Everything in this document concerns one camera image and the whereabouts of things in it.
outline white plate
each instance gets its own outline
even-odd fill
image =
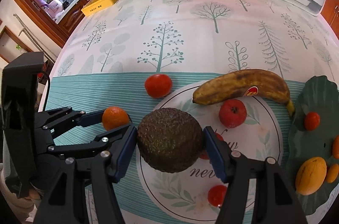
[[[274,157],[279,163],[283,154],[281,130],[268,104],[259,97],[242,97],[247,109],[246,121],[236,128],[226,129],[218,118],[220,104],[200,106],[192,103],[194,90],[204,82],[178,89],[154,109],[172,107],[191,114],[202,128],[211,126],[221,134],[232,150],[248,158],[264,160]],[[150,199],[170,216],[190,223],[214,224],[219,209],[209,205],[207,193],[222,182],[213,171],[209,160],[198,159],[180,173],[162,173],[151,168],[137,149],[137,169],[141,184]],[[254,206],[255,180],[250,180],[246,211]]]

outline tablecloth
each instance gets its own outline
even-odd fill
[[[143,88],[149,75],[168,74],[177,90],[245,68],[277,73],[295,100],[314,75],[339,80],[338,43],[321,16],[282,0],[119,0],[84,18],[73,32],[52,70],[46,109],[72,106],[91,112],[117,105],[138,125],[160,102]],[[281,105],[266,103],[281,129],[283,165],[290,119]],[[101,124],[74,128],[55,142],[86,143],[102,132]],[[138,223],[184,223],[145,193],[136,162],[134,154],[125,178],[115,185],[121,209],[134,222],[140,217]],[[338,190],[307,217],[309,223],[322,219]],[[244,224],[251,213],[246,212]]]

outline red sticker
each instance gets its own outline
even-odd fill
[[[258,94],[258,88],[256,86],[252,86],[250,89],[248,89],[244,96],[255,96]]]

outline teal stripe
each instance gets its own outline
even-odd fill
[[[121,106],[138,125],[141,119],[151,112],[161,101],[150,99],[144,90],[144,81],[154,73],[110,73],[90,74],[67,77],[54,77],[51,82],[47,109],[72,106],[75,110],[93,112],[108,106]],[[173,81],[173,91],[188,84],[212,79],[222,74],[217,73],[167,73]],[[286,81],[293,101],[304,88],[304,83]],[[281,104],[265,99],[274,112],[282,132],[284,153],[282,166],[285,166],[289,154],[288,132],[291,125],[286,108]],[[91,127],[75,127],[55,139],[57,145],[81,144],[90,142],[96,135],[103,133],[101,124]],[[136,168],[136,154],[133,154],[126,176],[114,185],[114,190],[121,209],[153,221],[166,224],[182,224],[159,209],[143,190]],[[251,222],[253,211],[245,214],[243,223]]]

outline yellow box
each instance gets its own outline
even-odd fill
[[[96,12],[99,12],[102,9],[105,9],[109,6],[115,4],[118,0],[90,0],[88,3],[81,9],[85,16],[89,16]]]

